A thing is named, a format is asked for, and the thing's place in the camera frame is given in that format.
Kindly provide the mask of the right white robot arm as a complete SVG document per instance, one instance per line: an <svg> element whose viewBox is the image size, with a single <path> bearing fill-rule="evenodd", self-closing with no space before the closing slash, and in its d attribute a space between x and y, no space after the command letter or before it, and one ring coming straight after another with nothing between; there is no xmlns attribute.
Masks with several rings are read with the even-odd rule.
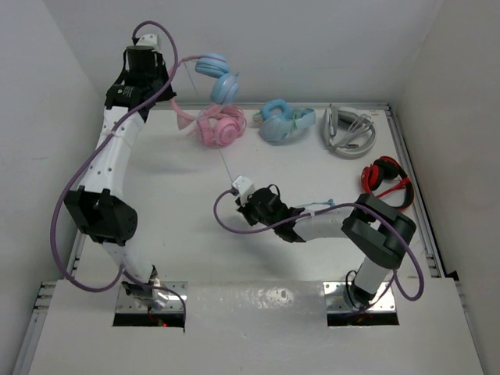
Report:
<svg viewBox="0 0 500 375"><path fill-rule="evenodd" d="M413 220L374 195L363 193L353 206L332 206L314 214L287 206L270 187L233 182L237 210L251 226L272 228L282 240L305 243L320 238L347 238L365 256L351 285L347 303L355 309L369 305L390 271L402 264L405 247L416 232Z"/></svg>

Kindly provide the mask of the red black headphones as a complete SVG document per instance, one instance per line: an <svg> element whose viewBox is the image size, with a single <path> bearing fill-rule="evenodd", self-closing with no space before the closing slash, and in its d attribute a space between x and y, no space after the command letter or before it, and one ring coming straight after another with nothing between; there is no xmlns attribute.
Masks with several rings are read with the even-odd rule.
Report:
<svg viewBox="0 0 500 375"><path fill-rule="evenodd" d="M392 157L381 156L363 168L360 176L363 191L367 194L383 198L396 191L404 191L401 204L395 208L399 211L409 208L415 198L415 190L409 175Z"/></svg>

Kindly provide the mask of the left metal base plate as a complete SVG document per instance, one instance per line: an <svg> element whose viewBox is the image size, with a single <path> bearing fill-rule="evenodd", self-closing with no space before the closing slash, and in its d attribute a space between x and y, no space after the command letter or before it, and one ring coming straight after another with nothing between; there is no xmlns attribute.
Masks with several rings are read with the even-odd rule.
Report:
<svg viewBox="0 0 500 375"><path fill-rule="evenodd" d="M183 313L186 290L177 291L172 283L161 281L160 289L151 289L123 281L116 300L117 313Z"/></svg>

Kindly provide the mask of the metal base plate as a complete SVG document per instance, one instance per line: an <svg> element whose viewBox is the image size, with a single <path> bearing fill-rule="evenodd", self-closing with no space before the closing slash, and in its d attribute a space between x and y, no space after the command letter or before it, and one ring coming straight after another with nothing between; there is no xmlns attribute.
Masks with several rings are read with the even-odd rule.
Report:
<svg viewBox="0 0 500 375"><path fill-rule="evenodd" d="M172 283L161 281L160 289L151 289L123 281L116 300L117 313L183 313L186 290L177 291Z"/></svg>
<svg viewBox="0 0 500 375"><path fill-rule="evenodd" d="M351 304L345 291L344 281L324 281L323 293L329 314L357 313L361 305L357 302ZM370 300L367 313L396 313L395 298L388 282L383 282L377 290L375 297Z"/></svg>

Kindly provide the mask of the blue pink cat-ear headphones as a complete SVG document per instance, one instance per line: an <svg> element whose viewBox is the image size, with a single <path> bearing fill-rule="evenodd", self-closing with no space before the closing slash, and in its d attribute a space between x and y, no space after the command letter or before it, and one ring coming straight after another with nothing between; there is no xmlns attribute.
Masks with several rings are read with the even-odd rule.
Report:
<svg viewBox="0 0 500 375"><path fill-rule="evenodd" d="M222 55L218 55L216 53L190 55L180 61L181 64L186 64L188 62L195 63L196 73L211 77L216 80L216 83L213 85L210 92L210 104L201 109L197 115L191 115L185 112L176 103L175 99L170 99L170 106L177 115L177 127L179 130L183 130L190 125L195 125L195 121L198 118L199 113L211 105L235 105L234 97L236 96L239 89L238 75L230 71L227 59Z"/></svg>

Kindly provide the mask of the pink gaming headphones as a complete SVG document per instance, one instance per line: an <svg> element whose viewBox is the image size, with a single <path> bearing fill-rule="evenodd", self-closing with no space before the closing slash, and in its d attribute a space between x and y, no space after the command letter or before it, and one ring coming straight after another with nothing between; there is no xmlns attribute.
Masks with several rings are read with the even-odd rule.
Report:
<svg viewBox="0 0 500 375"><path fill-rule="evenodd" d="M246 116L237 105L211 105L199 113L189 135L206 146L223 148L240 138L246 127Z"/></svg>

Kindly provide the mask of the grey white headphones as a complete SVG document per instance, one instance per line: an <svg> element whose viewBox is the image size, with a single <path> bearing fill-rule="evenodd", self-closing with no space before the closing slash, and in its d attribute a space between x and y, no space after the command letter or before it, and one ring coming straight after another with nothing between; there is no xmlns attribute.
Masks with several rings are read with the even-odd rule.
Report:
<svg viewBox="0 0 500 375"><path fill-rule="evenodd" d="M328 151L343 159L360 159L377 141L377 130L370 115L333 104L324 111L320 133Z"/></svg>

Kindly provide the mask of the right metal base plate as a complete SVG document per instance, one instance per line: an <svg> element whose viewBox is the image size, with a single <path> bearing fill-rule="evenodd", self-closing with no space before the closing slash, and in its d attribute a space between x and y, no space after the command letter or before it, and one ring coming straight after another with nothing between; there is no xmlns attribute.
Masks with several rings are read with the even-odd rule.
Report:
<svg viewBox="0 0 500 375"><path fill-rule="evenodd" d="M351 304L345 291L344 281L324 281L323 293L329 314L357 313L361 305L357 302ZM377 290L375 297L370 300L367 313L396 313L395 298L388 282L383 282Z"/></svg>

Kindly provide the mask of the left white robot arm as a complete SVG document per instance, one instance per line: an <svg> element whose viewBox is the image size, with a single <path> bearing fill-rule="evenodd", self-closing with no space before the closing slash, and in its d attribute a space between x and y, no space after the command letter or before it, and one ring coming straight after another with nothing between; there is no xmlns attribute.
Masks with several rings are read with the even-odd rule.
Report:
<svg viewBox="0 0 500 375"><path fill-rule="evenodd" d="M134 142L156 103L153 96L168 79L158 46L126 47L120 75L106 93L98 154L64 198L79 231L101 245L127 277L122 283L126 294L156 310L166 305L169 295L159 289L156 268L129 244L138 214L125 202L123 182Z"/></svg>

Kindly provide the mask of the light blue headphones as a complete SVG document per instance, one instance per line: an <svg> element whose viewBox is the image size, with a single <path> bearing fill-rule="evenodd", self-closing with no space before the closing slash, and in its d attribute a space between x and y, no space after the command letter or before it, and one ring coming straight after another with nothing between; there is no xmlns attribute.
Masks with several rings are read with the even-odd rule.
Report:
<svg viewBox="0 0 500 375"><path fill-rule="evenodd" d="M274 99L264 104L252 116L252 121L259 126L259 134L264 141L279 144L312 127L316 123L316 111L290 107L285 100Z"/></svg>

